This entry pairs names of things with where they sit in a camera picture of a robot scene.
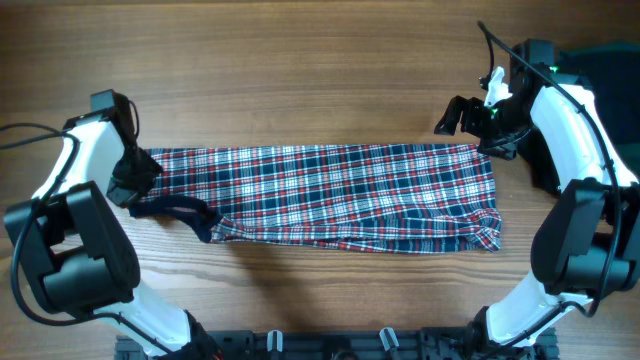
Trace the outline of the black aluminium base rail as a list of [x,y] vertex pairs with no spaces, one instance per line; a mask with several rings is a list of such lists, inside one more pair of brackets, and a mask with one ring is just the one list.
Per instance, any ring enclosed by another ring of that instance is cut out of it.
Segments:
[[[222,348],[224,359],[465,359],[462,328],[423,328],[395,331],[385,341],[378,332],[254,333],[211,331],[208,334]],[[116,360],[151,359],[135,341],[117,337]],[[545,330],[535,344],[512,348],[487,359],[558,360],[556,331]]]

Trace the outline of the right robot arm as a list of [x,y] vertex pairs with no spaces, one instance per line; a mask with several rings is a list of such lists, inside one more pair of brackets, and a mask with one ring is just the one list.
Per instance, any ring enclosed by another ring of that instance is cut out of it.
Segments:
[[556,65],[551,42],[529,39],[492,66],[486,96],[453,98],[438,135],[466,132],[482,154],[522,155],[558,200],[532,241],[529,273],[466,329],[468,355],[518,355],[572,310],[593,316],[639,279],[639,181],[617,154],[586,75]]

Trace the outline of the plaid sleeveless shirt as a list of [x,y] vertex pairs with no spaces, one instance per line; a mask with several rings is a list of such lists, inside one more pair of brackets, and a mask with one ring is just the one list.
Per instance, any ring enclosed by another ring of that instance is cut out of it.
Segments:
[[501,246],[491,163],[472,145],[154,148],[162,167],[129,211],[205,243],[432,254]]

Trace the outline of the black mesh shorts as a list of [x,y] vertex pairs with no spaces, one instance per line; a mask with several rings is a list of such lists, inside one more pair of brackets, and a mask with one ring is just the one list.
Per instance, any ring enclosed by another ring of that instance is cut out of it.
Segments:
[[[605,133],[610,155],[615,160],[618,182],[628,187],[639,181],[639,46],[613,43],[561,52],[557,65],[562,71],[578,71],[590,88],[583,103],[593,110],[594,121]],[[548,94],[534,106],[543,124],[519,145],[529,163],[535,187],[557,195],[572,179],[593,177],[608,185],[601,167],[602,156],[588,124],[577,114],[560,120],[551,113],[558,109]]]

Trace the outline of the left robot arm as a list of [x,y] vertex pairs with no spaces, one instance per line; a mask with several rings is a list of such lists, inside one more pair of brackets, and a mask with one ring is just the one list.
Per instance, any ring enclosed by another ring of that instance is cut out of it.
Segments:
[[135,249],[111,208],[129,208],[161,166],[137,144],[135,104],[112,89],[90,111],[43,138],[63,149],[45,183],[4,216],[14,246],[10,282],[31,320],[67,327],[102,320],[137,342],[147,358],[221,359],[222,348],[188,311],[141,279]]

